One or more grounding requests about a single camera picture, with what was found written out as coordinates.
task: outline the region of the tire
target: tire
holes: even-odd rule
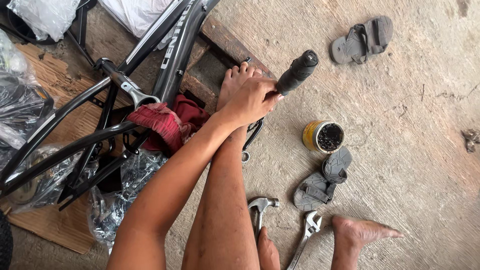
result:
[[[0,210],[0,270],[7,270],[12,260],[13,238],[10,222]]]

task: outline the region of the yellow can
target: yellow can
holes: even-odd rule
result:
[[[337,152],[345,141],[343,128],[333,121],[312,121],[303,130],[303,144],[310,151]]]

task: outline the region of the black bicycle frame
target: black bicycle frame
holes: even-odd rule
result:
[[[117,96],[118,89],[122,89],[129,94],[135,103],[135,93],[138,95],[145,94],[139,91],[140,89],[132,82],[128,76],[135,70],[136,67],[152,52],[160,41],[165,37],[168,31],[175,26],[173,37],[167,47],[167,53],[162,61],[155,86],[152,90],[153,102],[159,100],[166,102],[169,108],[172,108],[173,101],[180,88],[183,73],[185,72],[190,53],[196,36],[199,32],[200,26],[211,11],[211,9],[219,2],[219,0],[173,0],[173,2],[164,10],[160,17],[150,26],[145,35],[140,39],[137,45],[132,49],[127,58],[118,66],[108,59],[101,58],[94,65],[95,69],[101,69],[106,76],[103,80],[74,97],[68,103],[63,105],[55,114],[47,119],[31,136],[27,143],[25,143],[14,157],[5,166],[0,175],[1,194],[4,197],[13,192],[18,187],[24,185],[34,177],[45,172],[49,168],[55,166],[62,160],[71,157],[77,152],[84,149],[84,152],[75,165],[71,175],[66,180],[66,189],[60,196],[59,202],[69,195],[73,195],[73,199],[67,202],[64,207],[70,204],[73,200],[81,194],[89,190],[97,183],[101,182],[111,172],[120,167],[120,165],[128,159],[132,154],[124,151],[122,155],[116,158],[109,165],[104,167],[100,172],[95,174],[88,183],[82,183],[75,188],[80,173],[83,171],[85,165],[98,154],[99,143],[105,139],[110,139],[115,135],[132,130],[137,125],[131,122],[123,122],[112,127],[110,126],[110,118],[113,110],[113,103]],[[68,35],[76,42],[76,45],[91,64],[86,49],[75,38],[71,29]],[[96,94],[103,91],[107,86],[110,86],[108,97],[102,109],[102,114],[99,119],[96,131],[87,135],[66,147],[60,149],[52,156],[44,159],[35,166],[24,171],[17,177],[11,179],[6,183],[10,175],[16,168],[25,160],[25,158],[32,153],[32,151],[47,137],[47,135],[57,126],[57,124],[71,111],[82,105]],[[142,101],[135,103],[136,106],[141,105]],[[150,130],[147,129],[131,145],[139,148],[142,143],[148,138]]]

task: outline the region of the black tape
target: black tape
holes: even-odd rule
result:
[[[276,86],[277,91],[286,96],[291,90],[295,90],[313,73],[318,64],[317,54],[310,50],[305,51],[300,57],[295,59],[290,68],[285,71]]]

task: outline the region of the sandal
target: sandal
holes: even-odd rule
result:
[[[377,16],[364,24],[356,24],[347,36],[330,44],[330,57],[338,64],[355,61],[364,64],[369,55],[385,51],[392,40],[393,22],[387,16]]]
[[[311,211],[332,201],[336,185],[347,180],[346,169],[352,162],[352,154],[343,146],[330,155],[317,171],[298,185],[293,195],[293,204],[302,211]]]

